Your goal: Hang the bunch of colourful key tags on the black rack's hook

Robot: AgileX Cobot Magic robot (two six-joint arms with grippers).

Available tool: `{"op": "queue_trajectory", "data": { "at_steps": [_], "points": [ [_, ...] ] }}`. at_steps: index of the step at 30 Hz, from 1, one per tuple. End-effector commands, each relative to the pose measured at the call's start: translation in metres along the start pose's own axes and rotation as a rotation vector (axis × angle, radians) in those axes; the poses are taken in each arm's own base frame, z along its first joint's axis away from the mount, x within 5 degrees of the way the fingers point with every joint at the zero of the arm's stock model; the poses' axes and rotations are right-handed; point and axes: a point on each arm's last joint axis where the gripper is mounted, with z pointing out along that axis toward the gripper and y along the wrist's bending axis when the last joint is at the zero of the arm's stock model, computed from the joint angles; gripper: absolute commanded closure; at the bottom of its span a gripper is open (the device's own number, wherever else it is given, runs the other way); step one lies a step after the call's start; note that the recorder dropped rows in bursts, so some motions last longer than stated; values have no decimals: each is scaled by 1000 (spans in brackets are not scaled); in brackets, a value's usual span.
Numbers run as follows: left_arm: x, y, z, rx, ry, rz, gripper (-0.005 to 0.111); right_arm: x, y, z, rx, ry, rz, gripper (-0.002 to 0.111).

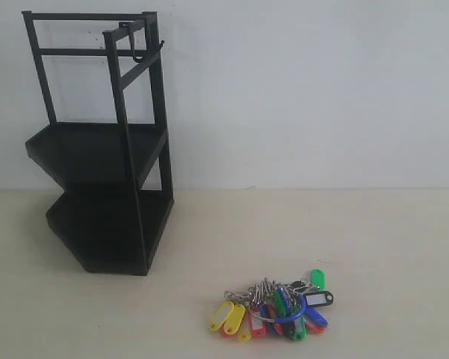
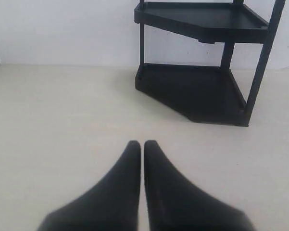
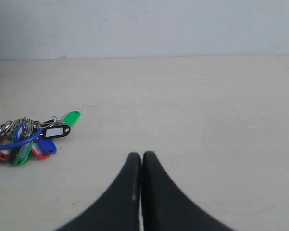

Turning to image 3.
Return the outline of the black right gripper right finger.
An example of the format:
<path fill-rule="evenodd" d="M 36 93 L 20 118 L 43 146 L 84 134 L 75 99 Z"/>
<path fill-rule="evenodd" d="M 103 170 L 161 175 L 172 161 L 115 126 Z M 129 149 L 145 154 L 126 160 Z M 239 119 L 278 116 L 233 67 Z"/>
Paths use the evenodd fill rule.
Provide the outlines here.
<path fill-rule="evenodd" d="M 146 231 L 232 230 L 193 203 L 153 151 L 146 151 L 142 159 L 142 217 Z"/>

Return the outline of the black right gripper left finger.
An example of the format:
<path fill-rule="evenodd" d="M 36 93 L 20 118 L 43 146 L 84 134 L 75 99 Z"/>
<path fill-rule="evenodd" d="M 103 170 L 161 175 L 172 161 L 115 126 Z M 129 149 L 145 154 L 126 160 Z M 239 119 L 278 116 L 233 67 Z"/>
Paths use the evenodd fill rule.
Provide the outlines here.
<path fill-rule="evenodd" d="M 131 152 L 112 184 L 59 231 L 138 231 L 141 157 Z"/>

